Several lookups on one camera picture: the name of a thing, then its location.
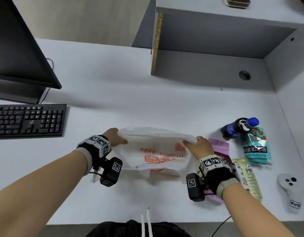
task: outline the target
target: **blue bottle cap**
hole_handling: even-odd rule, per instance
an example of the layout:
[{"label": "blue bottle cap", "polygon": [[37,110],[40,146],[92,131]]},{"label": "blue bottle cap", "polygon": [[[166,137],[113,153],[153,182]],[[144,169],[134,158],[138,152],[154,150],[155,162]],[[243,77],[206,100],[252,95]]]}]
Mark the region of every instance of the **blue bottle cap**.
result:
[{"label": "blue bottle cap", "polygon": [[259,123],[260,123],[260,121],[257,118],[255,118],[255,117],[249,118],[247,120],[247,124],[250,127],[256,127]]}]

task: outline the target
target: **computer monitor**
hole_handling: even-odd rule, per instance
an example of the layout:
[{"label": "computer monitor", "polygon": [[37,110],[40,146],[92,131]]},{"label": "computer monitor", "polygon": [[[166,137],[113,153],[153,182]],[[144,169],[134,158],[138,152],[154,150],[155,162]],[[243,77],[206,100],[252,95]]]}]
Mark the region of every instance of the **computer monitor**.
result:
[{"label": "computer monitor", "polygon": [[12,0],[0,0],[0,99],[37,104],[62,86]]}]

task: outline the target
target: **pepsi bottle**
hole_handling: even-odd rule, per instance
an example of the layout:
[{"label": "pepsi bottle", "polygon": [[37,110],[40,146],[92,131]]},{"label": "pepsi bottle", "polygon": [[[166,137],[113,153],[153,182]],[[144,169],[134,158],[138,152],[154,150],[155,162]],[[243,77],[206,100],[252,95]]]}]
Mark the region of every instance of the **pepsi bottle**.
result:
[{"label": "pepsi bottle", "polygon": [[250,133],[259,124],[259,120],[252,118],[239,118],[231,124],[221,128],[221,133],[225,139],[234,139],[240,135]]}]

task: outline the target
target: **teal snack bag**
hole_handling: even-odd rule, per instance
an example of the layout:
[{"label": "teal snack bag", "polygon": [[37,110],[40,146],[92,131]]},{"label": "teal snack bag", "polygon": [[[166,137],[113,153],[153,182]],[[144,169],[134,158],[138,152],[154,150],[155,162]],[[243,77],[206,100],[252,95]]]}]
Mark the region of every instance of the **teal snack bag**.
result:
[{"label": "teal snack bag", "polygon": [[266,140],[264,129],[254,127],[249,134],[241,136],[245,157],[251,164],[270,164],[271,152]]}]

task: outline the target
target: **white controller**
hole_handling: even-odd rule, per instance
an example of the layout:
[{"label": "white controller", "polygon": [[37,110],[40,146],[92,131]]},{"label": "white controller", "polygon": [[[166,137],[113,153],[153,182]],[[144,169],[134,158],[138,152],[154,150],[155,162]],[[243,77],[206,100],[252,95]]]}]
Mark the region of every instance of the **white controller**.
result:
[{"label": "white controller", "polygon": [[297,214],[303,197],[303,190],[297,179],[290,174],[280,174],[277,176],[277,182],[287,191],[290,212]]}]

